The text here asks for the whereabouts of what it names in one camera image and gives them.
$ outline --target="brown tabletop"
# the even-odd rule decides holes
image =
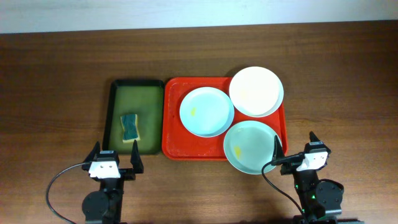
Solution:
[[[398,222],[398,22],[0,35],[0,223],[62,223],[45,188],[102,141],[117,78],[224,77],[248,66],[275,72],[285,89],[289,154],[314,131],[332,150],[320,178],[345,186],[341,218]],[[237,223],[299,211],[261,176],[228,162],[143,156],[124,187],[128,223]],[[129,157],[121,157],[121,167]],[[269,174],[298,200],[292,176]],[[99,184],[75,169],[50,200],[83,223],[81,203]]]

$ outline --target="scrubbing sponge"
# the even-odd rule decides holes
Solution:
[[[123,128],[123,143],[134,142],[134,140],[139,141],[138,132],[138,116],[136,114],[126,114],[120,117],[122,121]]]

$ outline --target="yellow stain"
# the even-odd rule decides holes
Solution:
[[[192,110],[191,110],[191,116],[194,116],[196,112],[197,112],[197,108],[192,108]]]
[[[234,151],[235,151],[235,154],[236,154],[236,158],[239,159],[241,157],[241,154],[242,154],[241,148],[239,146],[235,146],[234,147]]]

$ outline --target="plate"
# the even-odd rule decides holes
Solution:
[[[180,119],[192,134],[210,138],[222,134],[231,126],[234,106],[223,91],[201,87],[188,93],[182,100]]]
[[[259,118],[278,109],[283,100],[283,86],[272,71],[248,67],[233,77],[229,96],[241,113]]]
[[[224,138],[225,156],[241,172],[259,175],[262,167],[272,160],[275,135],[272,128],[258,121],[235,124]],[[267,166],[264,173],[273,168]]]

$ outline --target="white wall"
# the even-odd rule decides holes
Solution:
[[[0,0],[0,33],[398,19],[398,0]]]

